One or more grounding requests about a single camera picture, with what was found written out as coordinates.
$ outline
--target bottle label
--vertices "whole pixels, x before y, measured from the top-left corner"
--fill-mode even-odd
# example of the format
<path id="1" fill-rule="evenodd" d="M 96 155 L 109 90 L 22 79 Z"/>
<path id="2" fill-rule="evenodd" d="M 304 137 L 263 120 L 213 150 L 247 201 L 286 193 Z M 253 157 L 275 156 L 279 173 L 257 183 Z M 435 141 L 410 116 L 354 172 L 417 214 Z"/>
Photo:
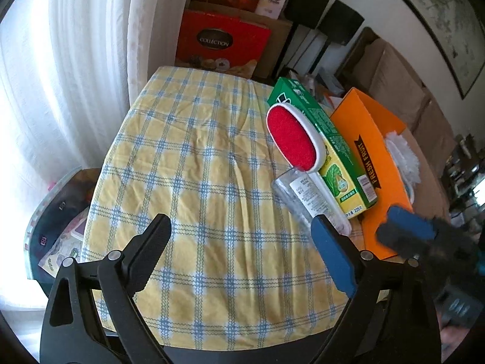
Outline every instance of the bottle label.
<path id="1" fill-rule="evenodd" d="M 289 184 L 296 196 L 300 199 L 311 217 L 325 215 L 327 218 L 333 216 L 323 195 L 308 175 L 301 176 Z"/>

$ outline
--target blue gripper pad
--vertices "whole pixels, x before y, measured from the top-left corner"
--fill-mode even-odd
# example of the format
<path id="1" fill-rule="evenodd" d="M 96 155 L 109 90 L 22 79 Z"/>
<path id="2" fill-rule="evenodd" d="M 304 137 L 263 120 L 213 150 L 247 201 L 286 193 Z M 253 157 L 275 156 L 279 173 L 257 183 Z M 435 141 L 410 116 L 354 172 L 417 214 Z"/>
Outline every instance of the blue gripper pad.
<path id="1" fill-rule="evenodd" d="M 334 234 L 318 217 L 314 217 L 311 223 L 311 238 L 336 288 L 352 298 L 357 290 L 355 269 Z"/>
<path id="2" fill-rule="evenodd" d="M 421 240 L 435 239 L 436 233 L 430 221 L 412 214 L 397 205 L 393 205 L 387 211 L 387 221 L 394 223 Z"/>

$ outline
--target brown box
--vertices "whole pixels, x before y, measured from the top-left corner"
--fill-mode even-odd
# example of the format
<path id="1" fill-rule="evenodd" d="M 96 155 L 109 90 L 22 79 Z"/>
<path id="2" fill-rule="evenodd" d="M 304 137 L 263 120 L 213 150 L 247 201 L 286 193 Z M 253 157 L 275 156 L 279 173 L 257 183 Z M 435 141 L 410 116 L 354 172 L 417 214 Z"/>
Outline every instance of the brown box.
<path id="1" fill-rule="evenodd" d="M 259 59 L 258 65 L 254 70 L 253 76 L 267 78 L 271 75 L 286 38 L 288 37 L 289 30 L 292 27 L 292 22 L 283 19 L 271 19 L 249 11 L 199 1 L 192 1 L 189 5 L 189 9 L 204 12 L 216 12 L 227 16 L 239 17 L 246 22 L 257 23 L 268 27 L 268 29 L 271 30 L 271 36 L 261 58 Z"/>

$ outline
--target yellow plaid tablecloth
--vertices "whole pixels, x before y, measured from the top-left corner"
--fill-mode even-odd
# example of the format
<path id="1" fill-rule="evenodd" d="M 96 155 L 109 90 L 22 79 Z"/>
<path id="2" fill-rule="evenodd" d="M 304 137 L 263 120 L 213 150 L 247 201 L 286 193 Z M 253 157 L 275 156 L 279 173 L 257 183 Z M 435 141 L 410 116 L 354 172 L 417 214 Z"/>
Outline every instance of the yellow plaid tablecloth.
<path id="1" fill-rule="evenodd" d="M 288 169 L 266 125 L 272 88 L 160 68 L 106 156 L 82 260 L 123 249 L 158 213 L 172 237 L 134 297 L 163 345 L 253 349 L 333 326 L 347 299 L 271 191 Z M 104 327 L 113 329 L 100 295 Z"/>

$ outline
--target green box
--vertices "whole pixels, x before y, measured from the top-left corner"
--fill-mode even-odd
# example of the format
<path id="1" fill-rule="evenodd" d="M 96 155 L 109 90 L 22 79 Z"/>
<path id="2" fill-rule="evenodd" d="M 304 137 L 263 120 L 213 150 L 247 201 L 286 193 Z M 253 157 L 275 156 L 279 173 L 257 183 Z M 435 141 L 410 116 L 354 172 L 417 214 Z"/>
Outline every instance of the green box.
<path id="1" fill-rule="evenodd" d="M 348 219 L 377 202 L 372 183 L 330 118 L 311 94 L 294 79 L 280 78 L 268 104 L 288 102 L 298 108 L 321 134 L 327 157 L 319 174 Z"/>

